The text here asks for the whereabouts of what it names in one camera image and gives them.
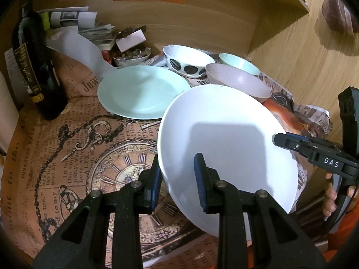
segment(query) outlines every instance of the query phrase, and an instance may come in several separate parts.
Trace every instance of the metal screw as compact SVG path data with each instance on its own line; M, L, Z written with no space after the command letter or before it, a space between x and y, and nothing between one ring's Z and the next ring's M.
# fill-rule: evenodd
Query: metal screw
M268 196L268 192L267 192L266 190L263 190L263 189L258 190L258 191L257 191L257 194L258 194L258 196L261 197L261 198L266 198L266 197Z
M141 186L141 185L142 185L141 181L138 181L138 180L131 182L131 186L133 188L139 188L139 186Z
M223 180L218 180L216 182L216 185L219 187L219 188L224 188L227 186L227 182L226 181L223 181Z
M91 193L90 193L90 196L92 198L96 198L96 197L99 197L101 195L101 191L100 190L92 190Z

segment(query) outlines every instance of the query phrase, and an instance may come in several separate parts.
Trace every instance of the black and white polka dot bowl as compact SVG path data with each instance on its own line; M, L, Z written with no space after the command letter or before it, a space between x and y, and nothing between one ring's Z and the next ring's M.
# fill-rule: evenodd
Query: black and white polka dot bowl
M215 63L209 55L188 46L165 46L163 53L171 71L192 79L204 76L206 65Z

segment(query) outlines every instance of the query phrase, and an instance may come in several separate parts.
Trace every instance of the green sticky note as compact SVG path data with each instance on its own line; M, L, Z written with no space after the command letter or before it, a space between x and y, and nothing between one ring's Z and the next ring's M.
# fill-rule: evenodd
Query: green sticky note
M44 26L44 29L50 29L50 17L48 15L48 12L41 13L40 16L42 18L42 25Z

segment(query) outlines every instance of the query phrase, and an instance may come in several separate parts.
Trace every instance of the human hand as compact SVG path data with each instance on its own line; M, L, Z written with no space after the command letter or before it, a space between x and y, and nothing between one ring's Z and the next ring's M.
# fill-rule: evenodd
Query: human hand
M327 179L325 183L325 196L323 201L323 214L325 216L331 216L331 214L336 210L336 205L334 203L335 199L337 198L337 194L333 188L333 184L330 181L330 178L332 177L332 173L327 172L325 175L325 179ZM347 196L352 197L355 191L355 186L350 186L347 190ZM351 211L355 205L358 202L359 199L359 191L355 194L355 197L353 198L353 201L349 205L348 212Z

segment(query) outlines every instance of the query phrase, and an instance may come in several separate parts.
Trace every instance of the bowl of glass beads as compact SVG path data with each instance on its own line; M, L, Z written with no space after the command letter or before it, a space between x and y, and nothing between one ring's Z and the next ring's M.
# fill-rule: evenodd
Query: bowl of glass beads
M116 53L112 58L117 67L124 68L143 63L149 59L150 55L151 49L146 47L144 49L137 48L135 50L127 50L124 53Z

